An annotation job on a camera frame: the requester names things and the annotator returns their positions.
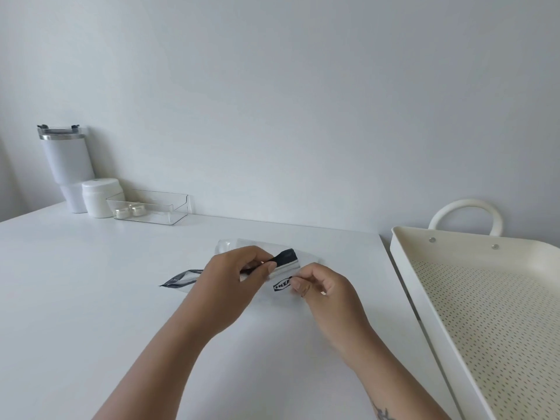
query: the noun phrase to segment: person's left hand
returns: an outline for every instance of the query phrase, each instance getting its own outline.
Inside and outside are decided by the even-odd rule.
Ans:
[[[271,254],[257,246],[215,255],[181,304],[181,316],[186,316],[205,339],[212,339],[232,325],[247,308],[276,268],[276,262],[267,262],[271,258]],[[239,279],[242,268],[259,264],[247,279]]]

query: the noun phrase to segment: white tabletop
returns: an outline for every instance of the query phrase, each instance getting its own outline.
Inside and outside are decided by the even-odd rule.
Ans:
[[[71,214],[64,204],[0,223],[0,411],[88,419],[185,294],[219,239],[278,243],[346,275],[371,324],[453,419],[457,408],[379,236],[190,215],[174,226]],[[360,382],[296,309],[252,303],[197,361],[178,419],[372,418]]]

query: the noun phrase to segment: person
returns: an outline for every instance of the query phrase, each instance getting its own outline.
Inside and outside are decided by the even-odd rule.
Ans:
[[[271,258],[256,246],[214,256],[94,420],[175,419],[199,354],[245,310],[276,268]],[[240,270],[246,266],[258,267],[241,281]],[[310,264],[290,282],[325,338],[360,379],[377,419],[449,419],[377,336],[346,277]]]

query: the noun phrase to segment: fingernail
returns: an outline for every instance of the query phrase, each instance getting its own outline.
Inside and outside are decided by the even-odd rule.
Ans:
[[[295,290],[299,290],[300,287],[301,287],[300,281],[297,280],[297,279],[295,279],[294,277],[292,277],[292,278],[290,279],[290,284],[292,285],[292,287],[293,287]]]

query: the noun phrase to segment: wrist tattoo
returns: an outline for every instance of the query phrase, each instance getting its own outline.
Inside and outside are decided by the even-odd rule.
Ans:
[[[383,411],[381,408],[378,408],[373,401],[371,402],[371,405],[374,406],[375,418],[377,420],[396,420],[393,417],[389,417],[389,412],[387,409]]]

